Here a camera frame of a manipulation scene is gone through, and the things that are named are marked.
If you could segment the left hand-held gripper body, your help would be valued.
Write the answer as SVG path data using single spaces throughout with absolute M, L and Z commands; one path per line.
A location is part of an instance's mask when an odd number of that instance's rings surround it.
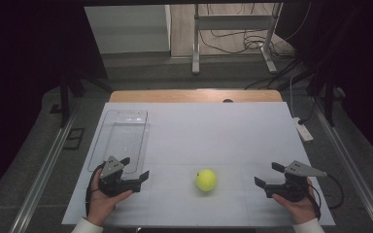
M 126 181 L 121 178 L 124 167 L 120 160 L 113 156 L 104 163 L 99 178 L 99 189 L 104 194 L 114 197 L 125 192 Z

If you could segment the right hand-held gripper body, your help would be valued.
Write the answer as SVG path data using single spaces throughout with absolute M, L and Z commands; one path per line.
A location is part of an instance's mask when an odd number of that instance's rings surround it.
M 299 202 L 309 193 L 309 177 L 326 177 L 327 173 L 294 160 L 285 166 L 283 190 L 278 194 L 290 202 Z

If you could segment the clear plastic container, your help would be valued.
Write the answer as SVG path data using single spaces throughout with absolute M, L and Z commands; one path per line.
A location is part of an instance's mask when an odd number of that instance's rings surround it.
M 136 179 L 143 171 L 147 129 L 148 112 L 145 110 L 107 110 L 95 133 L 87 170 L 93 172 L 110 156 L 118 161 L 129 157 L 122 177 Z

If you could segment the yellow tennis ball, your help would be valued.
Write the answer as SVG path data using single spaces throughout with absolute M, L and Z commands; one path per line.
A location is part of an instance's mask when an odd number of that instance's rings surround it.
M 213 190 L 218 182 L 216 173 L 211 169 L 200 170 L 195 178 L 197 187 L 202 191 Z

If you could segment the person's right hand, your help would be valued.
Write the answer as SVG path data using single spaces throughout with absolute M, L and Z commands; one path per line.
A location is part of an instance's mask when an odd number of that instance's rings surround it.
M 278 194 L 273 194 L 272 198 L 290 213 L 294 224 L 303 224 L 316 217 L 314 205 L 308 198 L 299 202 L 290 202 Z

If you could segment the person's left hand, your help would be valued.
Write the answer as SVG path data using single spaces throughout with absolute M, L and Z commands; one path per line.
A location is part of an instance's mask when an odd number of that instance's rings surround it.
M 101 171 L 98 170 L 90 185 L 89 210 L 86 219 L 97 226 L 102 226 L 107 217 L 113 212 L 116 205 L 128 198 L 132 191 L 128 190 L 115 197 L 110 197 L 99 190 L 99 177 Z

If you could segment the white power strip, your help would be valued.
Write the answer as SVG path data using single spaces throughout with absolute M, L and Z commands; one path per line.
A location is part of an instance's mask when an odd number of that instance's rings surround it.
M 310 142 L 310 141 L 314 140 L 314 137 L 309 132 L 307 127 L 304 124 L 300 123 L 300 118 L 299 117 L 295 117 L 293 119 L 293 123 L 294 123 L 295 128 L 296 128 L 296 130 L 297 130 L 297 132 L 298 132 L 298 134 L 299 134 L 299 136 L 300 136 L 300 138 L 303 142 Z

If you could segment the white table cover sheet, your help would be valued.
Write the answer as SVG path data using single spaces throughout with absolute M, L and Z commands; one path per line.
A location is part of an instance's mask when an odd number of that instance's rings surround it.
M 108 217 L 113 226 L 269 227 L 291 223 L 289 213 L 254 183 L 282 183 L 273 162 L 309 161 L 288 106 L 272 103 L 108 103 L 107 110 L 145 110 L 148 129 L 140 192 Z M 99 129 L 101 117 L 95 133 Z M 64 223 L 85 215 L 91 143 Z M 218 178 L 211 191 L 195 178 L 203 169 Z

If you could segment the black stand leg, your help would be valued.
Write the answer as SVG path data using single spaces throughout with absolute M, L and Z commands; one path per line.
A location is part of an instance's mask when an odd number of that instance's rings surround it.
M 310 96 L 318 96 L 323 90 L 323 115 L 330 126 L 333 121 L 334 80 L 333 76 L 325 71 L 317 70 L 307 87 Z
M 101 81 L 90 77 L 89 75 L 78 72 L 76 77 L 62 75 L 59 77 L 59 91 L 60 91 L 60 103 L 54 104 L 51 107 L 51 114 L 61 114 L 60 128 L 64 128 L 70 118 L 70 107 L 69 107 L 69 91 L 76 97 L 83 97 L 85 89 L 82 84 L 82 80 L 96 85 L 97 87 L 105 90 L 108 93 L 113 93 L 115 90 Z

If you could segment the wooden table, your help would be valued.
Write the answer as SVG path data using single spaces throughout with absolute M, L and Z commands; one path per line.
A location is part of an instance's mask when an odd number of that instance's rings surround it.
M 282 102 L 277 90 L 196 89 L 196 90 L 119 90 L 110 103 L 221 103 Z

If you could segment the black curtain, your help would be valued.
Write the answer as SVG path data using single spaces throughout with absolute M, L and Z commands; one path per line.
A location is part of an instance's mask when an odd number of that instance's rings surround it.
M 288 0 L 276 34 L 333 76 L 342 107 L 373 146 L 373 0 Z
M 0 0 L 0 180 L 47 91 L 106 77 L 82 0 Z

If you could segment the white cabinet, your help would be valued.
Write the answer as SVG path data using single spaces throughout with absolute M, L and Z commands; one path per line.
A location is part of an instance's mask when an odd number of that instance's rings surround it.
M 101 53 L 170 50 L 168 5 L 85 7 Z

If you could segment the grey metal stand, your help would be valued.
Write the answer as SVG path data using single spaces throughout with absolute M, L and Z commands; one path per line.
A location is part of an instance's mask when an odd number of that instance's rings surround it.
M 265 41 L 260 47 L 260 52 L 271 74 L 277 73 L 277 68 L 271 58 L 270 44 L 276 28 L 281 3 L 275 3 L 270 16 L 201 16 L 198 13 L 198 5 L 194 5 L 194 36 L 192 53 L 192 74 L 200 72 L 199 32 L 201 30 L 266 30 Z

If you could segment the black floor frame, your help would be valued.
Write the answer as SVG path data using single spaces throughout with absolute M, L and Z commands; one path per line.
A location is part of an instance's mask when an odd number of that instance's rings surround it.
M 65 150 L 78 150 L 84 137 L 85 130 L 83 128 L 72 128 L 64 142 Z

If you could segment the aluminium floor rail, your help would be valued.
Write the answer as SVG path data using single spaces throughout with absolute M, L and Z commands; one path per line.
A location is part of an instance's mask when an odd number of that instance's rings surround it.
M 35 177 L 22 205 L 20 206 L 19 211 L 17 212 L 17 216 L 14 219 L 9 233 L 26 232 L 51 176 L 54 165 L 62 151 L 62 147 L 75 121 L 77 110 L 78 106 L 74 106 L 64 126 L 57 131 L 56 137 L 51 144 L 51 148 L 47 152 L 43 164 Z
M 373 222 L 373 191 L 364 180 L 363 175 L 359 172 L 358 167 L 351 157 L 350 151 L 347 149 L 344 142 L 340 138 L 336 128 L 334 126 L 331 126 L 329 121 L 325 118 L 322 104 L 314 99 L 311 99 L 311 101 L 315 105 L 316 115 L 320 120 L 320 123 L 325 133 L 327 134 L 327 137 L 334 146 L 341 164 L 346 170 L 346 173 L 348 174 L 357 192 L 357 195 L 359 196 L 366 212 L 369 214 Z

